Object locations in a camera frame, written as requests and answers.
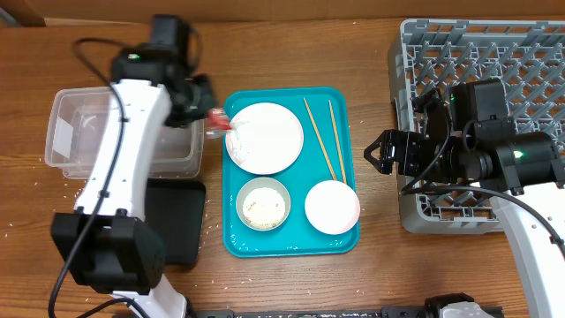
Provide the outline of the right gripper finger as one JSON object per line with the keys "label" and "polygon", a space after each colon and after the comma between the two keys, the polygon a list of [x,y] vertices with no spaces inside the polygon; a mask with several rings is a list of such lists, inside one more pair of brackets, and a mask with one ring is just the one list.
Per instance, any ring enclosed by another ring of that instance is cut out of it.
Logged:
{"label": "right gripper finger", "polygon": [[383,132],[373,143],[371,143],[365,150],[365,155],[370,155],[377,148],[387,148],[394,145],[393,132]]}
{"label": "right gripper finger", "polygon": [[389,155],[379,155],[378,158],[372,156],[371,150],[364,152],[364,158],[380,173],[390,175],[393,171],[393,158]]}

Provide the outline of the red snack wrapper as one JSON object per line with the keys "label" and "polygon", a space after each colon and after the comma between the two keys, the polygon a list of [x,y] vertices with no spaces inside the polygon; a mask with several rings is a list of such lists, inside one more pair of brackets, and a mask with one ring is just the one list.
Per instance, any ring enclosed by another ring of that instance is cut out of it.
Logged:
{"label": "red snack wrapper", "polygon": [[224,109],[213,108],[207,113],[206,136],[209,139],[217,139],[232,130],[230,118]]}

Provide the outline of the white bowl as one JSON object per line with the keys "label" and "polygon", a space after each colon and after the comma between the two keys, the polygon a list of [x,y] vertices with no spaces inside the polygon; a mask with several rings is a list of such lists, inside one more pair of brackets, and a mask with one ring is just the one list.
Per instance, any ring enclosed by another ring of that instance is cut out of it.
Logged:
{"label": "white bowl", "polygon": [[320,182],[305,197],[307,220],[316,230],[328,235],[351,230],[358,222],[360,210],[356,192],[335,180]]}

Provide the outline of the grey bowl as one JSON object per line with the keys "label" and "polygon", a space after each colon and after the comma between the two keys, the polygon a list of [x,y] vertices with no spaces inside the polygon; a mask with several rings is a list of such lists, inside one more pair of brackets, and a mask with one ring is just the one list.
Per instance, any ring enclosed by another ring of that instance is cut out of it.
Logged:
{"label": "grey bowl", "polygon": [[236,200],[236,211],[237,211],[237,215],[239,217],[239,219],[244,223],[244,225],[246,225],[248,228],[255,230],[255,231],[271,231],[276,229],[277,227],[270,229],[270,230],[259,230],[259,229],[254,229],[253,227],[251,227],[250,225],[247,224],[247,222],[244,220],[243,215],[242,215],[242,207],[243,207],[243,203],[244,203],[244,199],[245,197],[254,189],[256,188],[261,188],[261,187],[268,187],[268,188],[272,188],[275,189],[283,198],[284,201],[286,203],[286,214],[285,217],[283,219],[283,221],[277,226],[281,226],[287,219],[287,217],[290,214],[290,208],[291,208],[291,199],[290,199],[290,194],[287,191],[286,187],[279,181],[277,181],[274,178],[266,178],[266,177],[261,177],[261,178],[254,178],[250,181],[248,181],[239,191],[238,195],[237,195],[237,200]]}

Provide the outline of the white rice pile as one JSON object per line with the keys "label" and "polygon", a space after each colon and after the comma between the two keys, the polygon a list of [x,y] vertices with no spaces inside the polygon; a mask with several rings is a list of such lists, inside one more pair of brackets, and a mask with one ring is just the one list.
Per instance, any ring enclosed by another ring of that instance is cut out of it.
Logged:
{"label": "white rice pile", "polygon": [[242,215],[254,229],[273,229],[283,221],[285,214],[286,203],[275,189],[256,188],[244,199]]}

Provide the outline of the white napkin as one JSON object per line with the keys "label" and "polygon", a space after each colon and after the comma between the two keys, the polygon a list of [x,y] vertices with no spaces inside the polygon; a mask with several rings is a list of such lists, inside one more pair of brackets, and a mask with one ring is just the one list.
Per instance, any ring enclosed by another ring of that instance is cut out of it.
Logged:
{"label": "white napkin", "polygon": [[251,123],[249,121],[243,121],[233,124],[230,130],[230,150],[239,162],[245,161],[251,153],[250,129]]}

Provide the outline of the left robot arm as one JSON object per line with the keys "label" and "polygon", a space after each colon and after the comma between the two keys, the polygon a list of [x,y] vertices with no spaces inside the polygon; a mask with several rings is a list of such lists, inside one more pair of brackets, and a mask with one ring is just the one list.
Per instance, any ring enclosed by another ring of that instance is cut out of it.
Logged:
{"label": "left robot arm", "polygon": [[112,97],[94,167],[72,212],[51,224],[62,275],[141,317],[193,316],[163,273],[165,245],[145,220],[145,195],[160,130],[218,111],[209,78],[190,56],[198,35],[181,18],[158,14],[147,42],[120,44],[104,79]]}

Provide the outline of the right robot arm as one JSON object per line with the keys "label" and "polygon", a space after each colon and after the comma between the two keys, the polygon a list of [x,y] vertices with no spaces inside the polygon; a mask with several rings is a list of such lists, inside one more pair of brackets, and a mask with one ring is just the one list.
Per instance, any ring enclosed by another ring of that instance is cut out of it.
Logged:
{"label": "right robot arm", "polygon": [[564,315],[564,162],[545,132],[516,132],[503,83],[434,87],[412,99],[423,132],[384,131],[364,151],[402,195],[481,194],[511,245],[533,317]]}

